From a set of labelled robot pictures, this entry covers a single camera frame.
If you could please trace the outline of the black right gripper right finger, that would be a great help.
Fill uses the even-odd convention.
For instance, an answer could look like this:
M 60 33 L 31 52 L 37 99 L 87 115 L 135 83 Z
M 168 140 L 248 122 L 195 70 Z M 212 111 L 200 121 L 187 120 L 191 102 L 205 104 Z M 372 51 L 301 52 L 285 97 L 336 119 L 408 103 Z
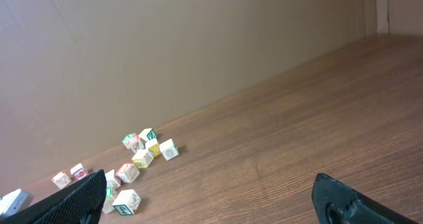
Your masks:
M 311 199 L 320 224 L 417 224 L 325 173 L 316 175 Z

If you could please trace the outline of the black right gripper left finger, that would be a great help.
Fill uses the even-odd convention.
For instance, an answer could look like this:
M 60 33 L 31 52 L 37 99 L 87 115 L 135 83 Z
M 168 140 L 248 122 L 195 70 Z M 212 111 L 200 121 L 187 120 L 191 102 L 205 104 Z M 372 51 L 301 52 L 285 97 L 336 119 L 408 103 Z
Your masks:
M 1 224 L 98 224 L 106 198 L 102 169 L 1 221 Z

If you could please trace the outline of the green letter B pineapple block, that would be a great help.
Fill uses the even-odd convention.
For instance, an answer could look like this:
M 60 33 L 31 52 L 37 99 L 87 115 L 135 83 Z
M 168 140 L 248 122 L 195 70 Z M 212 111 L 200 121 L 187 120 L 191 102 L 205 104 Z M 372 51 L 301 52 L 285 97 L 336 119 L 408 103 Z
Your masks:
M 118 194 L 112 187 L 108 187 L 106 189 L 106 197 L 104 201 L 104 205 L 102 208 L 102 212 L 105 214 L 109 214 L 112 211 L 114 211 L 113 203 L 115 199 L 117 198 Z

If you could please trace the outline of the letter A soccer block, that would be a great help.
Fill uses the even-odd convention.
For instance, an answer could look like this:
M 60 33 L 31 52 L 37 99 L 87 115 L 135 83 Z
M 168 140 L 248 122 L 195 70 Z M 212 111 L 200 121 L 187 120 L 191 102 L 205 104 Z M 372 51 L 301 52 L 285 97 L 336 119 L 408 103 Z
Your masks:
M 135 190 L 122 190 L 112 206 L 120 215 L 134 215 L 141 203 Z

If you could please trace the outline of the red letter U block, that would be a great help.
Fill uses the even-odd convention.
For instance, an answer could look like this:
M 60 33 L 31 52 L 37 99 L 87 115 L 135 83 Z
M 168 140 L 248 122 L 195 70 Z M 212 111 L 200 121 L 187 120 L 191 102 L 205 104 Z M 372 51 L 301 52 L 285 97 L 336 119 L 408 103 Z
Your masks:
M 116 171 L 116 175 L 125 183 L 134 182 L 139 174 L 138 168 L 133 163 L 124 163 Z

